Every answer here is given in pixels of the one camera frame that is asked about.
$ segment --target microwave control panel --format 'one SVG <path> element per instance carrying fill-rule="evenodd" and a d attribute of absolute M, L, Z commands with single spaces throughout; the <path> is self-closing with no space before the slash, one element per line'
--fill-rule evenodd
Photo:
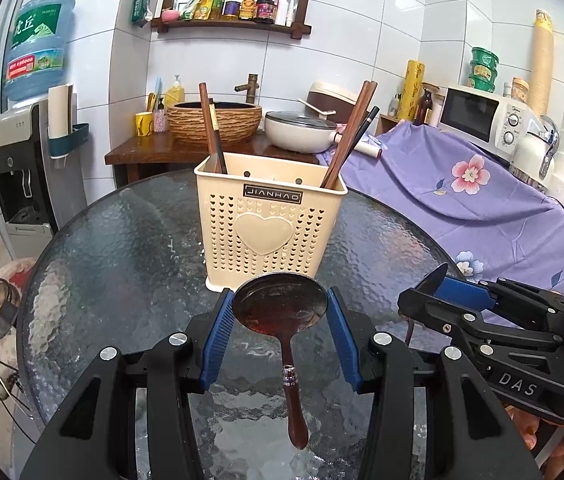
<path fill-rule="evenodd" d="M 499 152 L 503 152 L 503 155 L 508 155 L 505 157 L 507 160 L 510 160 L 513 156 L 520 135 L 526 133 L 526 123 L 528 120 L 525 117 L 525 113 L 526 110 L 518 106 L 507 106 L 504 121 L 500 126 L 495 145 Z"/>

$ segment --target chopstick holder basket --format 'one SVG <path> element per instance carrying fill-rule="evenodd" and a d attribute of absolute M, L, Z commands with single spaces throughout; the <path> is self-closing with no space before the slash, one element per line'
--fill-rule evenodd
<path fill-rule="evenodd" d="M 206 286 L 221 292 L 267 272 L 315 277 L 348 193 L 338 176 L 335 189 L 321 189 L 327 168 L 225 153 L 228 174 L 207 173 L 198 182 Z"/>

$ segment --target wooden countertop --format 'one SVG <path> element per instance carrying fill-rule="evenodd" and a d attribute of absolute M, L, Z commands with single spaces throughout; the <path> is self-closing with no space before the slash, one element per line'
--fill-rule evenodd
<path fill-rule="evenodd" d="M 243 153 L 245 155 L 271 156 L 317 164 L 313 155 L 290 152 L 273 146 L 267 137 L 258 133 L 249 139 L 235 144 L 223 145 L 226 152 Z M 169 132 L 153 134 L 147 137 L 131 137 L 104 156 L 108 165 L 114 164 L 155 164 L 155 163 L 189 163 L 199 164 L 208 156 L 205 145 L 195 146 L 178 141 Z"/>

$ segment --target blue water bottle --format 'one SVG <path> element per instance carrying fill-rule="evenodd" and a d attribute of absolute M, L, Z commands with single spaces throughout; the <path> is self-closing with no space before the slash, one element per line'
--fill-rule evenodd
<path fill-rule="evenodd" d="M 44 94 L 62 82 L 74 7 L 75 0 L 31 0 L 22 6 L 4 76 L 4 93 L 11 101 Z"/>

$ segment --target blue gripper pad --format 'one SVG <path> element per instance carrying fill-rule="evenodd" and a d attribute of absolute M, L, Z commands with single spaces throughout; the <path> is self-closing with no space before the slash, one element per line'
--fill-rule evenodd
<path fill-rule="evenodd" d="M 210 388 L 211 384 L 217 381 L 224 352 L 226 352 L 231 330 L 233 330 L 233 323 L 235 321 L 232 309 L 233 297 L 234 293 L 232 291 L 227 292 L 204 345 L 200 382 L 205 391 Z"/>
<path fill-rule="evenodd" d="M 485 287 L 449 276 L 444 277 L 440 288 L 433 296 L 438 300 L 453 303 L 474 312 L 492 310 L 495 306 L 495 300 Z"/>
<path fill-rule="evenodd" d="M 360 375 L 358 348 L 332 288 L 327 291 L 327 299 L 326 319 L 340 359 L 342 373 L 347 383 L 359 393 L 363 381 Z"/>

